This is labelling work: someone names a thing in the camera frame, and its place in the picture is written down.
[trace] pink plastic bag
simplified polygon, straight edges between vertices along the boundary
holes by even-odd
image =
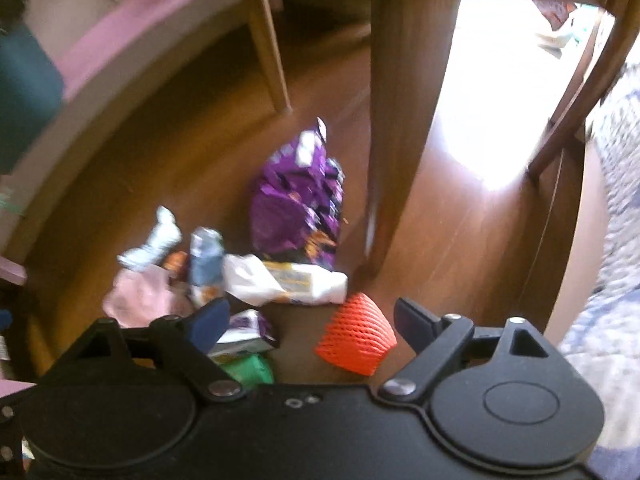
[[[142,272],[122,269],[113,280],[113,290],[102,302],[105,314],[121,327],[148,326],[153,320],[175,314],[185,317],[194,312],[188,298],[169,286],[169,271],[149,265]]]

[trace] chair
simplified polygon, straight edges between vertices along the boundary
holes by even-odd
[[[286,110],[289,97],[268,0],[243,1],[276,110]],[[640,0],[562,1],[599,6],[613,14],[616,23],[590,76],[582,82],[578,71],[565,92],[562,109],[552,117],[553,124],[529,163],[533,179],[607,91],[640,30]],[[366,256],[373,273],[385,261],[422,158],[459,5],[460,0],[372,0]]]

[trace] brown floor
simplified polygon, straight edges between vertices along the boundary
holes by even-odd
[[[144,241],[159,204],[174,212],[187,239],[198,225],[210,226],[222,232],[229,251],[249,251],[252,178],[272,151],[312,125],[316,115],[327,123],[329,152],[346,174],[338,269],[353,273],[357,268],[369,142],[366,30],[322,33],[289,27],[280,31],[280,42],[292,114],[273,113],[250,38],[241,29],[149,99],[82,172],[26,263],[30,281],[17,302],[10,337],[22,377],[31,375],[19,348],[25,335],[34,371],[43,373],[101,315],[102,298],[118,270],[116,255]],[[452,110],[458,103],[456,85],[447,77],[441,104],[449,103],[443,109]],[[406,296],[437,314],[459,312],[478,324],[496,325],[521,314],[543,328],[573,236],[580,148],[565,152],[562,164],[548,168],[537,186],[520,174],[489,189],[449,153],[455,117],[446,117],[446,134],[443,121],[434,122],[382,273],[373,281],[355,278],[352,285],[390,319],[395,298]],[[477,134],[491,127],[478,124]],[[282,348],[271,353],[279,380],[362,380],[312,352],[333,309],[280,305],[264,310],[282,336]],[[411,357],[400,341],[372,382]]]

